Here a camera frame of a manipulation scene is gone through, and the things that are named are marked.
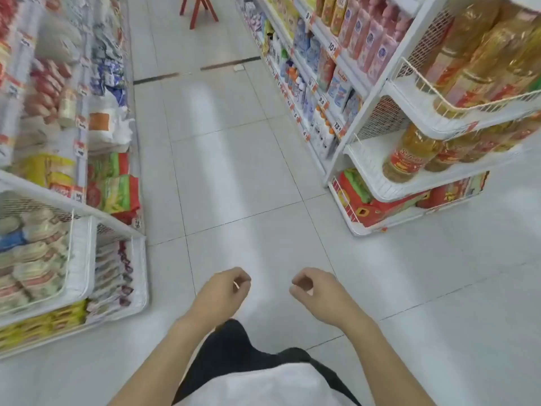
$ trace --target red plastic chair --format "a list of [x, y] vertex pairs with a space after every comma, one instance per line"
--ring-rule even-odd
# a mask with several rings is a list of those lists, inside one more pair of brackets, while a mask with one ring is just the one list
[[[182, 6], [180, 7], [180, 15], [184, 15], [184, 9], [186, 8], [186, 1], [188, 0], [182, 0]], [[205, 7], [205, 10], [210, 9], [210, 13], [214, 17], [214, 20], [218, 22], [218, 16], [214, 12], [214, 9], [212, 8], [212, 4], [210, 3], [210, 0], [195, 0], [195, 7], [194, 12], [192, 14], [192, 21], [190, 21], [190, 30], [193, 30], [195, 28], [195, 20], [198, 17], [198, 10], [199, 10], [199, 4], [203, 3], [203, 7]]]

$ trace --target hand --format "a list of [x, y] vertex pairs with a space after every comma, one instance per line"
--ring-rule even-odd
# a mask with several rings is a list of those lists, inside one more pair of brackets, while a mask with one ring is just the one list
[[185, 316], [210, 332], [233, 317], [247, 297], [251, 281], [250, 275], [238, 266], [215, 273], [203, 285]]
[[316, 319], [344, 330], [359, 315], [368, 317], [332, 273], [304, 268], [291, 281], [289, 293]]

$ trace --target white tiled floor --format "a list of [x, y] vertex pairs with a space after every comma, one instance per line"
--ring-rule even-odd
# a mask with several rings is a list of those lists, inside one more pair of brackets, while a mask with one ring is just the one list
[[495, 171], [486, 194], [385, 234], [353, 238], [232, 0], [129, 0], [152, 303], [140, 315], [0, 362], [6, 406], [105, 405], [214, 272], [243, 266], [238, 314], [254, 345], [301, 347], [365, 406], [362, 368], [340, 331], [288, 294], [304, 266], [334, 271], [437, 404], [538, 404], [541, 186], [537, 160]]

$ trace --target forearm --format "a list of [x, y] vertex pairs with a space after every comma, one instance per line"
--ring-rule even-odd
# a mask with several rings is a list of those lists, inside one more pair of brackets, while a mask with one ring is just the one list
[[359, 356], [377, 406], [435, 406], [368, 315], [357, 314], [344, 329]]
[[207, 332], [186, 316], [175, 321], [109, 406], [170, 406], [188, 362]]

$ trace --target chair leg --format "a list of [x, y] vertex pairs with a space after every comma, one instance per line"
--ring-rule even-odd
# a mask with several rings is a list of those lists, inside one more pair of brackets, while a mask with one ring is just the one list
[[210, 3], [210, 0], [206, 0], [208, 7], [210, 8], [210, 12], [212, 13], [212, 16], [214, 17], [214, 20], [218, 22], [218, 16], [214, 12], [214, 9], [212, 8], [212, 4]]
[[195, 28], [195, 20], [198, 17], [200, 3], [201, 3], [201, 0], [195, 0], [194, 13], [192, 14], [192, 21], [190, 21], [190, 30], [193, 30]]
[[181, 16], [184, 15], [184, 9], [186, 8], [186, 1], [188, 0], [182, 0], [182, 6], [180, 7], [180, 14]]

